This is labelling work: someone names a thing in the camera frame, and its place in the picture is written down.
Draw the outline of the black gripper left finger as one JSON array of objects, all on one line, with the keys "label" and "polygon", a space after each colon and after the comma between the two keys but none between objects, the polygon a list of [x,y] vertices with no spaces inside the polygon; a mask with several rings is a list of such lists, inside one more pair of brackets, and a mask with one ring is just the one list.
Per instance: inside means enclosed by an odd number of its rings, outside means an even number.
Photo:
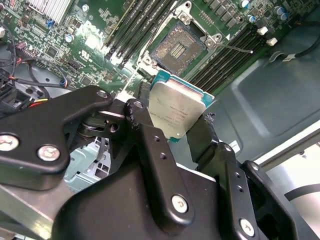
[{"label": "black gripper left finger", "polygon": [[70,164],[71,144],[82,121],[105,111],[103,119],[117,126],[103,137],[116,140],[111,151],[115,173],[138,164],[157,226],[179,235],[195,219],[195,209],[161,129],[153,126],[144,104],[135,99],[116,104],[97,86],[64,94],[0,121],[0,181],[30,190],[50,190]]}]

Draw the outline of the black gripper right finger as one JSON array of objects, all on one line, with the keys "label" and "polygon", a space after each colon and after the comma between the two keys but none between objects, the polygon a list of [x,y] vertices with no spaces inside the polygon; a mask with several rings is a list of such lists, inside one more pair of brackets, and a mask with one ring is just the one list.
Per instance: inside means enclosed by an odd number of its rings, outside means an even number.
[{"label": "black gripper right finger", "polygon": [[210,198],[223,240],[297,240],[299,215],[267,176],[252,162],[239,163],[232,148],[220,142],[210,114],[201,115],[186,134],[198,173],[214,178]]}]

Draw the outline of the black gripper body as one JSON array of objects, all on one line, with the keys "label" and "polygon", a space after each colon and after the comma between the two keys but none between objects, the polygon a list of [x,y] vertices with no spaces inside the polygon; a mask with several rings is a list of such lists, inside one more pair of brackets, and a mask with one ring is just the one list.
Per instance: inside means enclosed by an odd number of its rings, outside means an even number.
[{"label": "black gripper body", "polygon": [[141,168],[133,163],[72,196],[55,217],[53,240],[221,240],[217,183],[177,165],[195,207],[193,223],[178,235],[155,223]]}]

